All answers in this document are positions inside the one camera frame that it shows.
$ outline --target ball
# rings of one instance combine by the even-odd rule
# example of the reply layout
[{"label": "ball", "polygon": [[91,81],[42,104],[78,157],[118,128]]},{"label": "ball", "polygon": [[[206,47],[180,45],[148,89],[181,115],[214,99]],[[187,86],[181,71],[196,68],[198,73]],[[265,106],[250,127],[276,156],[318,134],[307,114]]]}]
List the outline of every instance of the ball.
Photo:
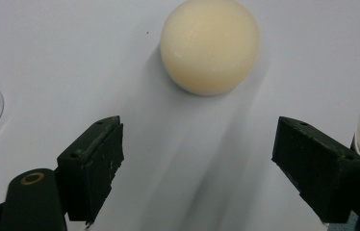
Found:
[{"label": "ball", "polygon": [[259,51],[254,16],[234,0],[187,0],[167,18],[160,51],[171,79],[199,95],[235,88]]}]

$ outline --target white table surface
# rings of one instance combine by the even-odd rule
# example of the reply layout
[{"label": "white table surface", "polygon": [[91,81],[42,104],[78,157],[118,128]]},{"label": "white table surface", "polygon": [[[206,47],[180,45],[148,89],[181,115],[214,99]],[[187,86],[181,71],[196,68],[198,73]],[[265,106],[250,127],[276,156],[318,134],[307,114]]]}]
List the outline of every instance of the white table surface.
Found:
[{"label": "white table surface", "polygon": [[0,1],[0,203],[17,174],[55,168],[93,122],[120,115],[125,161],[91,230],[326,230],[270,157],[279,116],[350,145],[360,1],[241,0],[260,55],[216,97],[178,89],[161,63],[181,2]]}]

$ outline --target cream-colored ball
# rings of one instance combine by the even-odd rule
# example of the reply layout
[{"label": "cream-colored ball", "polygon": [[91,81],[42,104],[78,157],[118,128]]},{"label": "cream-colored ball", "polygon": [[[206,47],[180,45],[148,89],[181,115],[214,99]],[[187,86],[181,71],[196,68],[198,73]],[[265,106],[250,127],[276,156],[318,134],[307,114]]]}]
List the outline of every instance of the cream-colored ball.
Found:
[{"label": "cream-colored ball", "polygon": [[171,79],[200,95],[235,88],[258,54],[253,15],[234,0],[187,0],[167,18],[160,50]]}]

